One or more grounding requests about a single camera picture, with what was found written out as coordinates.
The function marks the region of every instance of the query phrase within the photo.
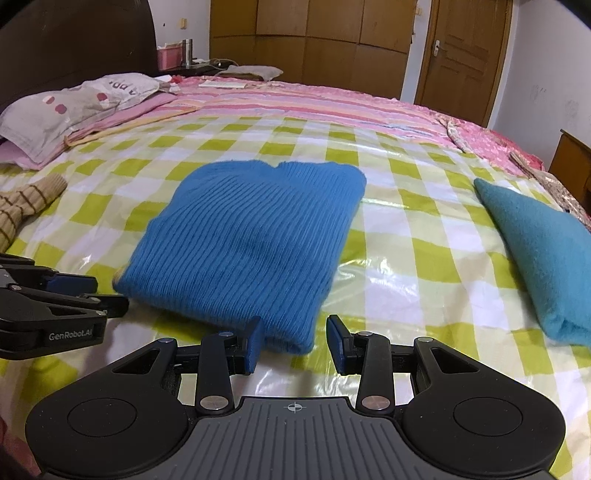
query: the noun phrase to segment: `green and white checkered sheet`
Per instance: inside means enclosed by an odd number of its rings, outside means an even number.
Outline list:
[[[590,477],[588,398],[591,353],[558,345],[539,329],[527,292],[491,217],[472,185],[480,177],[556,204],[532,180],[514,177],[474,155],[403,142],[370,129],[285,117],[186,115],[76,147],[34,175],[0,170],[0,190],[49,172],[69,186],[28,223],[9,253],[60,271],[94,275],[111,292],[147,223],[179,182],[200,165],[258,158],[335,161],[366,175],[332,290],[319,314],[314,351],[302,357],[264,352],[254,375],[234,378],[242,395],[349,395],[358,377],[339,377],[324,337],[329,313],[352,331],[371,330],[411,345],[433,336],[550,397],[567,421],[553,467],[566,479]],[[23,362],[0,362],[0,416],[23,435],[31,407],[56,389],[160,336],[198,342],[209,328],[132,304],[109,321],[102,345]],[[412,397],[396,375],[397,402]],[[195,377],[180,398],[190,403]]]

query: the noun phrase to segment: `teal pillow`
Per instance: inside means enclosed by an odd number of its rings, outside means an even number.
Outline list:
[[[544,333],[591,346],[591,235],[572,215],[476,179],[525,281]]]

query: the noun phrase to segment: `pink box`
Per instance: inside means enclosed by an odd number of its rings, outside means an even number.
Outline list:
[[[172,45],[158,49],[158,69],[173,69],[181,65],[183,50],[181,45]]]

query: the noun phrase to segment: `metal canister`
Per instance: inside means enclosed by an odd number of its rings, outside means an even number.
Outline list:
[[[182,42],[182,51],[183,51],[183,67],[190,67],[193,65],[193,39],[186,38]]]

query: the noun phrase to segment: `striped sock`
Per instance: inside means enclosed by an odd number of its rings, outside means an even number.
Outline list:
[[[5,252],[28,217],[47,208],[66,189],[61,175],[47,177],[9,192],[0,192],[0,253]]]

